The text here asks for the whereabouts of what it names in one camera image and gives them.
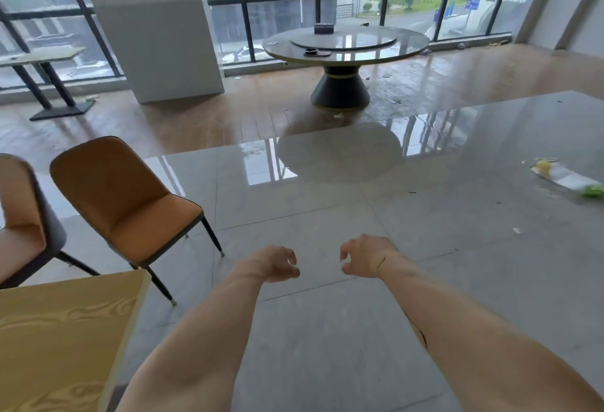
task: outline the black metal chair leg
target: black metal chair leg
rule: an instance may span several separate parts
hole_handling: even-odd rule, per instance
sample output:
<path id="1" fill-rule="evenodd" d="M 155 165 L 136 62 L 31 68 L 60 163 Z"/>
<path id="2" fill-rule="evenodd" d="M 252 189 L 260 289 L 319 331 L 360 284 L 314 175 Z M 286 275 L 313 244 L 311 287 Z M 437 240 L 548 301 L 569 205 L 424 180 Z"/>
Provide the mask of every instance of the black metal chair leg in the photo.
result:
<path id="1" fill-rule="evenodd" d="M 172 294 L 170 294 L 170 292 L 168 291 L 168 288 L 165 287 L 165 285 L 162 283 L 162 281 L 159 279 L 159 277 L 157 275 L 155 275 L 155 272 L 152 271 L 149 266 L 145 266 L 141 269 L 145 269 L 148 273 L 151 274 L 151 281 L 153 283 L 155 283 L 155 286 L 157 286 L 157 288 L 161 291 L 161 293 L 168 298 L 168 301 L 170 301 L 170 304 L 175 306 L 176 301 L 174 301 Z"/>
<path id="2" fill-rule="evenodd" d="M 216 248 L 218 248 L 218 251 L 221 252 L 221 256 L 224 257 L 224 252 L 222 251 L 222 247 L 221 244 L 218 242 L 218 239 L 216 239 L 216 236 L 214 234 L 214 231 L 212 230 L 212 228 L 210 227 L 210 224 L 208 223 L 208 220 L 205 219 L 205 216 L 203 218 L 201 218 L 201 224 L 204 225 L 205 230 L 208 231 L 208 235 L 210 236 L 210 238 L 212 239 L 212 241 L 214 242 L 214 245 L 216 246 Z"/>
<path id="3" fill-rule="evenodd" d="M 73 256 L 70 256 L 67 253 L 65 253 L 65 251 L 59 251 L 57 253 L 57 259 L 60 259 L 64 263 L 68 263 L 71 266 L 75 266 L 77 268 L 80 268 L 81 270 L 83 270 L 87 274 L 90 274 L 90 275 L 101 275 L 100 273 L 98 273 L 97 271 L 95 271 L 93 268 L 88 267 L 86 264 L 79 262 Z"/>

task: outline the chair backrest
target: chair backrest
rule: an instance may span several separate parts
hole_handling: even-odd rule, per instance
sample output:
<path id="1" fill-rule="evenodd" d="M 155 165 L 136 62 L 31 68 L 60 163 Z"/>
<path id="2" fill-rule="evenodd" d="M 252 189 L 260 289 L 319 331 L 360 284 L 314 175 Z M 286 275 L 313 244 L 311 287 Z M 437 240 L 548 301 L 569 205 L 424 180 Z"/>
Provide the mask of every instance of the chair backrest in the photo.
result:
<path id="1" fill-rule="evenodd" d="M 80 215 L 103 237 L 145 202 L 170 191 L 117 137 L 101 137 L 58 155 L 50 175 Z"/>
<path id="2" fill-rule="evenodd" d="M 26 161 L 0 154 L 0 205 L 7 228 L 42 225 L 36 189 L 34 171 Z"/>

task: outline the round marble table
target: round marble table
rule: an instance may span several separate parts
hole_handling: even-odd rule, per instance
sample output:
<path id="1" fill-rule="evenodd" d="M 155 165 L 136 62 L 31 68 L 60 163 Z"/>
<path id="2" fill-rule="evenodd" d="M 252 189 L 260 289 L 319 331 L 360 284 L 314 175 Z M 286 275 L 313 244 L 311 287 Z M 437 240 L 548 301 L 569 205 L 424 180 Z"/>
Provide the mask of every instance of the round marble table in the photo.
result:
<path id="1" fill-rule="evenodd" d="M 290 30 L 262 42 L 265 51 L 286 62 L 323 65 L 325 74 L 310 96 L 315 107 L 350 111 L 369 104 L 369 92 L 359 76 L 361 65 L 405 59 L 426 49 L 430 39 L 396 27 L 336 25 L 334 33 L 316 35 L 314 27 Z M 320 49 L 323 57 L 305 54 Z"/>

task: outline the orange chair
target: orange chair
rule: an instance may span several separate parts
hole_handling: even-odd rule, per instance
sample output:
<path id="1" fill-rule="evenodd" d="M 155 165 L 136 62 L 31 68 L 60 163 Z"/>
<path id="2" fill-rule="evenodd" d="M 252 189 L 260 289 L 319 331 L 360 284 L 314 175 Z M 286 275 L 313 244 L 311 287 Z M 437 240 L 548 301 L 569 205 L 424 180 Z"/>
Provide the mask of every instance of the orange chair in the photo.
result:
<path id="1" fill-rule="evenodd" d="M 132 268 L 146 269 L 170 300 L 168 289 L 149 267 L 201 222 L 218 251 L 220 243 L 196 203 L 173 195 L 147 164 L 117 137 L 101 137 L 57 156 L 50 175 L 80 215 Z"/>
<path id="2" fill-rule="evenodd" d="M 67 235 L 50 208 L 31 166 L 17 156 L 0 154 L 0 288 L 19 286 L 57 258 L 90 275 L 98 272 L 61 251 Z"/>

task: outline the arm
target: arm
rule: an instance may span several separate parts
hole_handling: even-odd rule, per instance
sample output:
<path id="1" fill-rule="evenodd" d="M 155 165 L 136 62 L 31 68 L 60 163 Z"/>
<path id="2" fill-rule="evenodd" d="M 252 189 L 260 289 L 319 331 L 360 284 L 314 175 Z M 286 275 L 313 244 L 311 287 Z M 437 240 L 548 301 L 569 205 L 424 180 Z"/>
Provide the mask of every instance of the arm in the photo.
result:
<path id="1" fill-rule="evenodd" d="M 378 277 L 410 320 L 468 412 L 604 411 L 604 401 L 568 364 L 469 297 L 424 276 L 390 240 L 343 244 L 345 274 Z"/>
<path id="2" fill-rule="evenodd" d="M 118 412 L 228 411 L 260 288 L 299 277 L 295 264 L 282 246 L 238 263 L 140 366 Z"/>

